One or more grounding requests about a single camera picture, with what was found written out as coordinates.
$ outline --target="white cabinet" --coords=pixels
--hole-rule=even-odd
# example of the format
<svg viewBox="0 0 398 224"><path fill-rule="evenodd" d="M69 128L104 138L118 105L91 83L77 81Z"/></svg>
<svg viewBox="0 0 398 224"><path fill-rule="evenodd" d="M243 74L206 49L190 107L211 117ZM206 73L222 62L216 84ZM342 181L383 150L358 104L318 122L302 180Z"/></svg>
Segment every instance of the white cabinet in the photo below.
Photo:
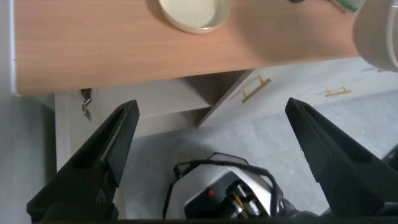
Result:
<svg viewBox="0 0 398 224"><path fill-rule="evenodd" d="M259 68L247 74L203 118L200 126L214 126L281 112L296 97L342 73L347 59ZM261 77L266 85L261 85Z"/></svg>
<svg viewBox="0 0 398 224"><path fill-rule="evenodd" d="M79 91L57 93L57 165L61 168L129 100L137 100L141 112L138 138L280 113L290 97L316 106L397 88L398 74L346 58L93 89L91 121L81 111Z"/></svg>
<svg viewBox="0 0 398 224"><path fill-rule="evenodd" d="M352 58L349 62L349 67L339 75L297 99L315 106L398 89L397 73L380 71L361 58Z"/></svg>

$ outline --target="red light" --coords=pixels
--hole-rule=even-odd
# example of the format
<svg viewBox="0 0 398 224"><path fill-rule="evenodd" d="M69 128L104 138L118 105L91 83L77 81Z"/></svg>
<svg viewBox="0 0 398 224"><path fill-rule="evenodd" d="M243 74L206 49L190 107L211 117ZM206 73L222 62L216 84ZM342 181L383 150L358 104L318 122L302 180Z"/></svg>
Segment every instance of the red light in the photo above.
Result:
<svg viewBox="0 0 398 224"><path fill-rule="evenodd" d="M209 191L207 191L207 194L209 195L209 197L214 197L216 192L213 189L209 189Z"/></svg>

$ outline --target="wooden tabletop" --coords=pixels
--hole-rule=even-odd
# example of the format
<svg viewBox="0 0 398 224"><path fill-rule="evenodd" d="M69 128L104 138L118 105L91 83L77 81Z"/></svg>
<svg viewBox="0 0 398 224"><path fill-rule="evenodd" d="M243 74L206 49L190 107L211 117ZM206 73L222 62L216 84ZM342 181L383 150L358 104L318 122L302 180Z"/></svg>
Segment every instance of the wooden tabletop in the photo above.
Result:
<svg viewBox="0 0 398 224"><path fill-rule="evenodd" d="M14 0L22 95L149 82L358 55L354 16L327 0L231 0L228 21L195 35L157 0Z"/></svg>

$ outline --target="gold cabinet handle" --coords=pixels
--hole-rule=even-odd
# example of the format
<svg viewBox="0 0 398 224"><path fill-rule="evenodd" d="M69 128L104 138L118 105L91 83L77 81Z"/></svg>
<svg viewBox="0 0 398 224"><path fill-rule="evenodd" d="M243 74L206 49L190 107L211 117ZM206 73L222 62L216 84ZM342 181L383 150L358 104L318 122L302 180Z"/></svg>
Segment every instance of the gold cabinet handle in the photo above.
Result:
<svg viewBox="0 0 398 224"><path fill-rule="evenodd" d="M259 79L260 79L261 84L255 90L253 90L251 93L247 94L246 91L243 90L244 98L242 100L242 103L249 100L252 96L254 96L256 93L258 93L258 91L260 91L262 88L264 88L266 85L268 85L268 83L271 82L271 79L268 78L267 80L264 80L260 75L259 75Z"/></svg>
<svg viewBox="0 0 398 224"><path fill-rule="evenodd" d="M338 96L338 95L343 95L343 94L348 94L348 93L352 93L352 90L347 90L344 86L343 86L343 91L337 92L337 93L332 93L330 90L328 90L328 94L326 94L326 97L331 97L331 96Z"/></svg>

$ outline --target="gray floor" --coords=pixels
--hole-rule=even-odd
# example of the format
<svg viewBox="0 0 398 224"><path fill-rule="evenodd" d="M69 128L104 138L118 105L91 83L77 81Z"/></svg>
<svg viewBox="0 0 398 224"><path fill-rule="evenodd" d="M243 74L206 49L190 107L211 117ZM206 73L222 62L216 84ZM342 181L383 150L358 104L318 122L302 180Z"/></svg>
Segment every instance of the gray floor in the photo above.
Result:
<svg viewBox="0 0 398 224"><path fill-rule="evenodd" d="M317 107L377 157L396 144L398 92ZM127 218L161 218L174 164L213 152L269 169L298 209L322 213L328 203L315 182L285 114L226 127L185 130L133 140L122 181Z"/></svg>

